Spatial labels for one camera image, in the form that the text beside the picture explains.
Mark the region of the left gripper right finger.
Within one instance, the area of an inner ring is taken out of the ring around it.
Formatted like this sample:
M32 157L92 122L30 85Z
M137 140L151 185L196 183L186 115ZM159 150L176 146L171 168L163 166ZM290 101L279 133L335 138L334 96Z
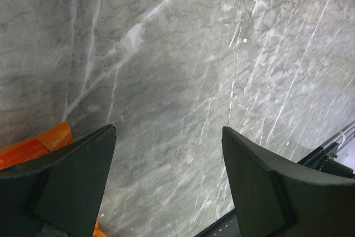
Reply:
M354 172L317 170L328 149L295 163L224 127L222 151L242 236L354 235Z

